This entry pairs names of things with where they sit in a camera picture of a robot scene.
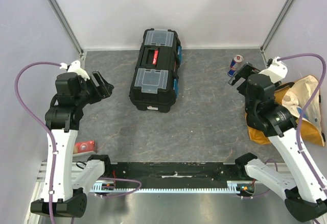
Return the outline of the black plastic toolbox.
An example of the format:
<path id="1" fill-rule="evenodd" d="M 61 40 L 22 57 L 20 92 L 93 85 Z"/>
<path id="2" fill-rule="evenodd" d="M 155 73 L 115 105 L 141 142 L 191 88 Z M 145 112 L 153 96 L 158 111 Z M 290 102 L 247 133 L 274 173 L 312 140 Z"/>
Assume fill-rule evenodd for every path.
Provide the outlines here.
<path id="1" fill-rule="evenodd" d="M 140 111 L 168 113 L 178 98 L 181 63 L 176 31 L 145 30 L 129 91 L 132 104 Z"/>

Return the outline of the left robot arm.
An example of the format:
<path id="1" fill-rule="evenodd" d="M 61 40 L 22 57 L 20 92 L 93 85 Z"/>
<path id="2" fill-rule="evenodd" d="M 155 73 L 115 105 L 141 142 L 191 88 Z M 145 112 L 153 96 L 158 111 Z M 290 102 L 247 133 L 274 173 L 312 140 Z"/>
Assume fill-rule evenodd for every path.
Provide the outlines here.
<path id="1" fill-rule="evenodd" d="M 112 95 L 114 86 L 98 71 L 62 73 L 55 80 L 56 94 L 45 114 L 48 129 L 48 161 L 40 198 L 30 211 L 41 216 L 80 218 L 87 205 L 87 194 L 98 178 L 108 179 L 112 166 L 108 155 L 93 155 L 85 168 L 72 179 L 73 151 L 83 108 Z"/>

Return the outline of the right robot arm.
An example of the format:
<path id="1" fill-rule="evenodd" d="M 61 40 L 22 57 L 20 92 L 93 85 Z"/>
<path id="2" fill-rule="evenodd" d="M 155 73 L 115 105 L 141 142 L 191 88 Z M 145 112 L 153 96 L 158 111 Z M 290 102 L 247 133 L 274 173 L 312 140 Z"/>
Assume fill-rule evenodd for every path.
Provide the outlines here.
<path id="1" fill-rule="evenodd" d="M 240 180 L 250 177 L 261 182 L 284 201 L 296 220 L 306 222 L 326 214 L 326 178 L 302 138 L 296 136 L 299 122 L 287 108 L 275 101 L 275 89 L 286 74 L 287 68 L 281 61 L 264 70 L 246 63 L 235 72 L 229 84 L 244 79 L 237 90 L 245 97 L 246 123 L 269 139 L 282 156 L 292 178 L 267 167 L 251 153 L 236 159 L 234 174 Z"/>

